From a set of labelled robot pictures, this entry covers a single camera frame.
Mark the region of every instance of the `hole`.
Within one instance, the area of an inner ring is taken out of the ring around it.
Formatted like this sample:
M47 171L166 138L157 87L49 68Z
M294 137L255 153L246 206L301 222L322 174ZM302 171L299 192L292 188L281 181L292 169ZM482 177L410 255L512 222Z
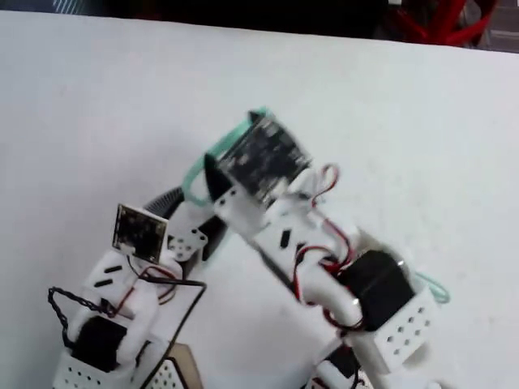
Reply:
M109 278L108 280L97 281L94 284L94 288L100 288L101 286L106 286L106 285L110 285L110 284L113 284L113 283L114 283L114 280L112 280L111 278Z
M121 265L118 265L118 266L112 266L112 267L107 267L105 269L105 273L108 274L108 273L113 273L114 271L119 271L119 270L122 270L122 266Z
M295 252L296 254L298 253L298 251L300 251L307 243L306 242L299 242L296 246L295 246Z
M283 231L283 233L281 233L281 241L279 242L280 248L286 249L289 246L291 233L292 233L291 229L286 229Z

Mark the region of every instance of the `red wire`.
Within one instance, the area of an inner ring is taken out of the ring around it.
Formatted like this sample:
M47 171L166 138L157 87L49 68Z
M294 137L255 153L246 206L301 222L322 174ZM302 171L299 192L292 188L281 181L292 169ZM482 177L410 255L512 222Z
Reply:
M317 199L321 195L323 195L323 194L329 192L331 189L333 189L335 187L335 185L339 181L339 176L340 176L339 168L336 165L332 165L332 164L325 165L322 168L322 170L321 170L322 177L325 177L327 172L330 169L333 169L333 179L332 179L332 181L330 182L330 184L328 186L326 186L323 190L321 190L318 194L316 194L314 197L311 198L311 207L314 208L316 211L317 211L317 209L316 209L317 208ZM333 232L336 233L344 241L344 243L346 244L346 249L348 250L348 254L346 255L346 257L344 258L343 261L338 261L337 263L333 263L333 264L330 264L330 265L321 263L321 266L326 271L328 271L329 273L335 275L346 264L351 263L351 261L353 261L354 249L351 247L350 239L346 236L346 234L341 229L339 229L328 217L324 216L322 214L322 212L319 212L319 214L323 217L324 223L330 229L332 229ZM305 247L303 247L301 250L299 250L296 253L295 258L294 258L293 284L294 284L294 294L295 294L295 297L300 302L304 302L304 301L301 300L301 293L300 293L300 290L299 290L298 266L302 263L302 256L306 252L308 252L310 250L322 250L322 251L328 252L329 254L333 254L333 252L328 247L325 247L325 246L305 246ZM363 320L362 319L357 324L355 324L354 326L346 327L346 326L341 325L337 320L335 320L332 317L332 314L330 313L330 311L327 310L324 307L323 307L323 316L330 324L332 324L334 327L337 327L337 328L339 328L341 330L344 330L344 331L358 331L358 330L362 329L362 325L363 325Z
M307 253L308 251L311 251L311 250L320 250L320 251L325 251L329 254L333 254L333 252L328 248L328 247L325 247L325 246L304 246L301 250L299 250L296 255L295 255L295 258L294 258L294 273L292 275L292 280L293 280L293 283L294 283L294 294L295 294L295 297L301 301L301 293L299 291L299 280L298 280L298 266L302 263L301 262L298 262L299 259L302 259L302 256Z
M317 198L321 195L329 192L331 189L335 187L335 185L339 182L340 177L340 170L339 168L334 164L327 164L321 169L321 176L326 177L326 173L333 169L333 179L332 182L328 186L326 186L322 191L320 191L318 194L316 194L311 199L311 206L316 210L317 208ZM319 212L319 214L324 218L324 223L333 230L334 233L336 233L346 244L346 248L348 250L348 254L344 258L342 262L334 263L333 265L323 265L323 267L330 273L336 273L341 270L342 267L344 267L346 264L351 263L354 258L354 250L350 245L350 240L346 236L345 233L342 232L341 229L339 229L328 217L324 216L322 212Z
M163 274L164 276L168 276L170 279L174 279L176 280L177 277L171 273L170 271L167 271L165 269L163 269L162 267L158 267L158 266L155 266L155 265L150 265L148 267L146 267L139 275L139 277L135 280L135 282L137 282L138 279L140 279L142 276L144 276L145 274L148 274L148 271L149 269L153 269L153 270L156 270L158 272L160 272L161 274ZM119 303L118 307L115 309L115 311L110 315L111 318L115 317L119 311L124 307L124 303L127 301L128 297L133 293L133 291L135 290L135 288L133 287L133 285L131 286L131 289L128 290L127 294L122 298L121 302ZM170 294L174 289L174 286L172 286L171 288L169 288L168 290L166 290L164 293L162 293L158 299L161 300L162 298L166 297L168 294Z

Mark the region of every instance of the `red object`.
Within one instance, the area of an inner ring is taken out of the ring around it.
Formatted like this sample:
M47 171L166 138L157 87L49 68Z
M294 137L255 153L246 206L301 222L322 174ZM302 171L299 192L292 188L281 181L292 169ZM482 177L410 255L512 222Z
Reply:
M481 18L474 24L458 29L457 23L466 0L439 0L435 14L426 27L419 25L404 9L393 14L393 21L406 40L429 45L459 46L467 42L479 43L498 0L474 0L481 9Z

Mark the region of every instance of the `white surface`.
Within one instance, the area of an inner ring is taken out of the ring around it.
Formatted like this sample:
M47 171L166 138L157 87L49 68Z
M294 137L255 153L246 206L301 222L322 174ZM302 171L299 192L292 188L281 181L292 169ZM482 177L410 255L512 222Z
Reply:
M519 56L22 13L0 13L0 52L0 387L50 385L62 346L46 289L79 291L117 204L179 183L264 104L343 167L345 214L451 289L448 378L515 387ZM290 387L331 330L244 242L219 255L180 340L206 387Z

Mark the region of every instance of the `black wire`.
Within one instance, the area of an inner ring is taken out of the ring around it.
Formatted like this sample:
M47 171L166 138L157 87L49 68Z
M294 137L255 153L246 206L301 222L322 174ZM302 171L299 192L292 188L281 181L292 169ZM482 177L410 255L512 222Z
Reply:
M62 312L62 310L59 307L59 305L54 300L54 294L55 293L61 294L62 296L65 296L65 297L69 298L70 300L79 303L81 306L85 306L85 307L89 308L90 310L93 310L94 312L99 312L100 314L111 314L111 313L113 313L113 311L111 309L103 308L101 306L98 306L98 305L94 304L93 302L91 302L91 301L89 301L89 300L87 300L85 298L76 296L74 293L68 292L67 290L58 288L56 286L53 286L52 288L49 288L49 295L47 297L47 301L52 306L54 312L56 313L56 316L58 316L59 322L62 324L63 344L67 348L73 348L74 347L74 343L70 339L68 339L68 334L67 334L67 331L68 331L68 318L65 316L65 314Z
M127 261L128 261L128 266L130 267L130 269L135 273L136 276L138 276L140 278L140 274L136 271L136 269L131 264L130 255L127 255Z
M205 290L208 288L207 284L201 281L193 281L193 280L174 280L170 278L162 278L162 277L151 277L151 276L145 276L140 277L141 280L145 280L147 282L150 282L152 284L170 284L170 285L185 285L185 286L198 286L200 287L200 291L195 297L195 300L191 303L189 308L187 309L186 313L182 317L182 320L180 321L180 324L177 327L177 330L175 331L173 338L171 339L171 342L169 343L169 347L165 350L164 355L162 356L161 360L164 360L169 352L171 351L171 348L175 346L175 343L177 343L177 338L180 335L180 331L184 327L184 324L186 324L187 319L191 315L191 312L195 308L196 304L198 303L199 299L202 297L202 295L205 293ZM150 373L148 378L144 381L142 387L146 387L148 385L149 381L153 378L155 373L159 370L159 367L161 364L158 364L155 369Z
M357 367L357 369L355 369L354 383L351 384L350 389L355 389L358 385L358 381L359 381L359 379L358 379L358 367Z

